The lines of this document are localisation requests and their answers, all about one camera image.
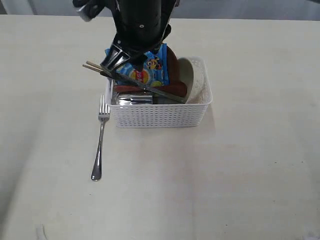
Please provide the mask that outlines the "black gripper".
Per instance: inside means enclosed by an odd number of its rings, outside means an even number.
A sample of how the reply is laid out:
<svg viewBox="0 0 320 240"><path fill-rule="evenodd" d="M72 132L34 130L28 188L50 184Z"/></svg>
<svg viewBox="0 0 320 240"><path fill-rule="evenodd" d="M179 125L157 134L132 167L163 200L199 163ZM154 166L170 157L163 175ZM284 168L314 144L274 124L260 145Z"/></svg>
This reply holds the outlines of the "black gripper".
<svg viewBox="0 0 320 240"><path fill-rule="evenodd" d="M112 14L116 35L100 66L104 72L112 73L129 62L141 72L148 59L146 53L157 52L171 33L169 21L175 1L116 0L116 7Z"/></svg>

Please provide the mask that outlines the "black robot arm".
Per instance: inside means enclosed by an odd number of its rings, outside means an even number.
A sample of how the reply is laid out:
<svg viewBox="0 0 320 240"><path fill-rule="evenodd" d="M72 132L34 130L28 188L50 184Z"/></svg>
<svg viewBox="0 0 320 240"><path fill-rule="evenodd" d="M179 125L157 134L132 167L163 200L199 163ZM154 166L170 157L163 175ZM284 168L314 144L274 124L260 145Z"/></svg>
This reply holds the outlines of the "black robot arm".
<svg viewBox="0 0 320 240"><path fill-rule="evenodd" d="M115 72L130 63L141 71L145 53L158 53L171 33L169 21L176 5L175 0L116 0L112 10L116 34L101 67Z"/></svg>

